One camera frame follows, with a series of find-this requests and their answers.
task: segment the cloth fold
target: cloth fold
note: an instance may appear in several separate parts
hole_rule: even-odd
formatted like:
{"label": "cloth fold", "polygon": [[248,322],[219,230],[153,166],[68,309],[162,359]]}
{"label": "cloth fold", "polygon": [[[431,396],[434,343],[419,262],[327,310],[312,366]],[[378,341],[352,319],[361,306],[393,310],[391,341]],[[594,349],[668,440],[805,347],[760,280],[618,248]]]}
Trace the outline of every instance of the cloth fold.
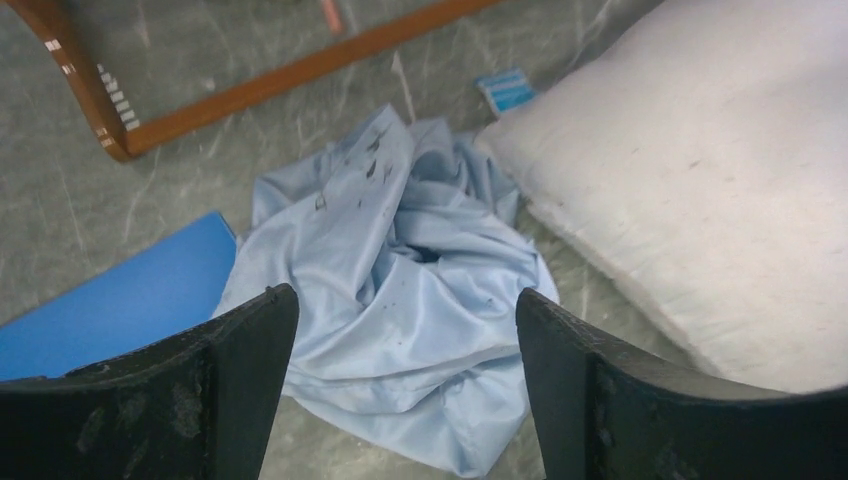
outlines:
{"label": "cloth fold", "polygon": [[509,225],[519,193],[470,135],[390,107],[256,180],[215,315],[289,283],[300,321],[283,394],[376,445],[485,475],[528,412],[525,287],[558,300]]}

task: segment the fabric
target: fabric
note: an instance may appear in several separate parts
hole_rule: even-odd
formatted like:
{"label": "fabric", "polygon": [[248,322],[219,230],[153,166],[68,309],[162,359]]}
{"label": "fabric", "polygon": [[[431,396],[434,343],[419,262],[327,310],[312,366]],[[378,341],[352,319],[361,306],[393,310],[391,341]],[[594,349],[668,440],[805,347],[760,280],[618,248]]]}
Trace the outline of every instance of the fabric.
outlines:
{"label": "fabric", "polygon": [[528,412],[515,303],[557,299],[509,227],[518,191],[442,120],[391,107],[260,177],[217,314],[290,283],[300,321],[283,394],[365,440],[463,477]]}
{"label": "fabric", "polygon": [[848,2],[667,0],[477,146],[702,369],[848,383]]}

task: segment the wooden frame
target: wooden frame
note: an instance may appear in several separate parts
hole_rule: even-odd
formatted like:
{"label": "wooden frame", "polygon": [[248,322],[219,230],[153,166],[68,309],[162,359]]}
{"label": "wooden frame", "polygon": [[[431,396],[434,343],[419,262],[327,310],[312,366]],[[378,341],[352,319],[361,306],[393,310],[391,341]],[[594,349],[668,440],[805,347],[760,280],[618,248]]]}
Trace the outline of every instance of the wooden frame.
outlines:
{"label": "wooden frame", "polygon": [[96,65],[76,37],[59,0],[0,0],[0,3],[8,3],[44,42],[100,144],[112,158],[126,162],[186,133],[501,1],[440,0],[130,131],[124,128]]}

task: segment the light blue cloth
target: light blue cloth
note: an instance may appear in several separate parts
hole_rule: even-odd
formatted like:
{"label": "light blue cloth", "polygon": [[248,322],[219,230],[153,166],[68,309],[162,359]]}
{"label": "light blue cloth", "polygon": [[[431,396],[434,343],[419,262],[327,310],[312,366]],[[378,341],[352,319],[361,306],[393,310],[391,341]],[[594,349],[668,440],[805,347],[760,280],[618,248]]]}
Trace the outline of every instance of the light blue cloth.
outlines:
{"label": "light blue cloth", "polygon": [[471,139],[385,107],[257,179],[216,312],[290,283],[301,316],[283,394],[463,477],[485,475],[528,412],[519,293],[557,300],[542,257],[508,226],[515,185]]}

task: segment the white cushion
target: white cushion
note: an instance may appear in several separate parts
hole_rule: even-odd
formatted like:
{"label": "white cushion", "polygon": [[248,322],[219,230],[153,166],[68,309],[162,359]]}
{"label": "white cushion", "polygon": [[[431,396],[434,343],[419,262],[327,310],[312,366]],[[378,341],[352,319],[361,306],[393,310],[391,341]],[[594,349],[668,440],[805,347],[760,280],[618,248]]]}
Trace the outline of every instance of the white cushion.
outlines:
{"label": "white cushion", "polygon": [[848,384],[845,0],[667,0],[477,144],[700,368]]}

